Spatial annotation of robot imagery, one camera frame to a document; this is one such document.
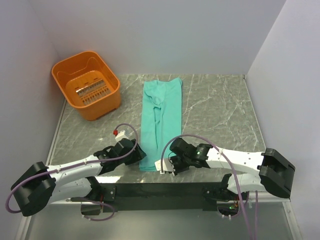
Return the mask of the teal t-shirt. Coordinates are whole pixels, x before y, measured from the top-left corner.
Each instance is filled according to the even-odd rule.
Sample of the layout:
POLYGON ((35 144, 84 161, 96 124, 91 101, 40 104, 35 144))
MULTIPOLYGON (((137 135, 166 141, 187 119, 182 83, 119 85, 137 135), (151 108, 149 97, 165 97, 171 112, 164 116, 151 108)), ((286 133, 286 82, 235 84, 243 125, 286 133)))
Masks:
POLYGON ((152 80, 143 85, 140 146, 142 172, 155 172, 165 145, 182 134, 182 80, 152 80))

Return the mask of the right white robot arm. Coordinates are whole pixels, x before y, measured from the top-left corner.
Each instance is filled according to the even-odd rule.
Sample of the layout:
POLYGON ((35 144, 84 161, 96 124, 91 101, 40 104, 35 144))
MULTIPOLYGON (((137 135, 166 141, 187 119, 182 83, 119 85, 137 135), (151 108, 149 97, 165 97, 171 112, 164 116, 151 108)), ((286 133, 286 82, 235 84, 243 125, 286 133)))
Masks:
POLYGON ((219 187, 222 198, 230 200, 242 192, 266 191, 282 199, 291 197, 295 175, 295 166, 281 153, 273 148, 264 152, 245 152, 214 147, 201 143, 193 146, 182 138, 177 138, 169 147, 177 158, 172 161, 175 171, 179 167, 196 167, 208 169, 230 169, 236 173, 227 177, 225 184, 219 187))

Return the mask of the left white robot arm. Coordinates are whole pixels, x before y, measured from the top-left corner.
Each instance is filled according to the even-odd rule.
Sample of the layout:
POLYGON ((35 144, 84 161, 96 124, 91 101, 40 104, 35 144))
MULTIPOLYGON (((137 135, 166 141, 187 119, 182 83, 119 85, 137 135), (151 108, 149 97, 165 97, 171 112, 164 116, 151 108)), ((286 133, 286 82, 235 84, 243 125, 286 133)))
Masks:
POLYGON ((70 198, 104 201, 105 191, 97 177, 144 157, 146 153, 135 139, 123 138, 74 162, 49 166, 36 162, 10 188, 19 207, 17 213, 32 216, 48 204, 70 198))

